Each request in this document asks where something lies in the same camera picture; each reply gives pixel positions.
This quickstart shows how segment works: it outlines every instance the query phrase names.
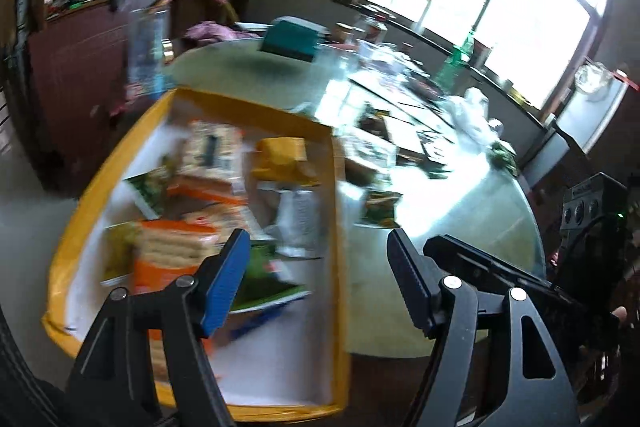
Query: floor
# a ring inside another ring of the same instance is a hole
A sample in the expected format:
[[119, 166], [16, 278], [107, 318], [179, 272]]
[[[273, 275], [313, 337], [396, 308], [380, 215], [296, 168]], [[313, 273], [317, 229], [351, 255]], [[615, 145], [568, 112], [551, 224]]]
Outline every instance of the floor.
[[46, 335], [47, 273], [76, 207], [44, 192], [20, 145], [3, 125], [0, 143], [0, 305], [34, 374], [64, 387], [72, 360]]

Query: glass tabletop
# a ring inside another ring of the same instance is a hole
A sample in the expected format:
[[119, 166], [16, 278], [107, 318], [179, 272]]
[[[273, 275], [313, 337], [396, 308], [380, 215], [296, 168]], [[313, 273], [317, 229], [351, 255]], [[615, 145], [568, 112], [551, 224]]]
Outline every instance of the glass tabletop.
[[[169, 71], [175, 82], [196, 89], [286, 110], [304, 104], [306, 114], [331, 126], [354, 124], [367, 102], [412, 121], [394, 100], [350, 80], [357, 68], [353, 54], [322, 46], [308, 63], [259, 49], [260, 39], [221, 42], [182, 54]], [[412, 110], [412, 116], [451, 132], [430, 110], [420, 111]], [[449, 163], [453, 170], [446, 179], [431, 180], [415, 166], [393, 169], [391, 190], [403, 194], [396, 221], [420, 251], [427, 238], [449, 234], [543, 277], [540, 234], [517, 181], [491, 168], [468, 137], [456, 137]], [[386, 261], [389, 230], [358, 224], [363, 188], [347, 182], [339, 182], [338, 188], [349, 277], [348, 350], [378, 357], [427, 356], [433, 342], [413, 327]]]

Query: transparent container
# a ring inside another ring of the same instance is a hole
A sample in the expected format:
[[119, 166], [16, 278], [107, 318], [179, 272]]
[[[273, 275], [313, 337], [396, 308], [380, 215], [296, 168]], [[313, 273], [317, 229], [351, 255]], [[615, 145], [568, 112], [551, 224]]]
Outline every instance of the transparent container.
[[129, 14], [127, 100], [159, 96], [172, 86], [164, 73], [162, 40], [167, 38], [169, 10], [133, 10]]

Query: green glass bottle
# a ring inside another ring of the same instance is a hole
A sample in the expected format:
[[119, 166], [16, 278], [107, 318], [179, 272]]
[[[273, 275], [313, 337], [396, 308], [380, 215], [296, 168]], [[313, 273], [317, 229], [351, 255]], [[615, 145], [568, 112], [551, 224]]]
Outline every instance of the green glass bottle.
[[445, 93], [453, 94], [456, 91], [456, 80], [465, 70], [471, 55], [474, 52], [474, 31], [467, 35], [462, 46], [454, 46], [453, 52], [444, 61], [440, 71], [431, 77], [431, 80]]

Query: pink cloth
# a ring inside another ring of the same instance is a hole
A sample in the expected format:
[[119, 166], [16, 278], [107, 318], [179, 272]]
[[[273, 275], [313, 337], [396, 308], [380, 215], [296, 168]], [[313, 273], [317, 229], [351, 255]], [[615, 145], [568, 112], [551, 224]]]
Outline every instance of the pink cloth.
[[204, 21], [192, 26], [184, 34], [186, 39], [198, 41], [199, 46], [222, 41], [236, 41], [257, 37], [254, 33], [238, 32], [217, 22]]

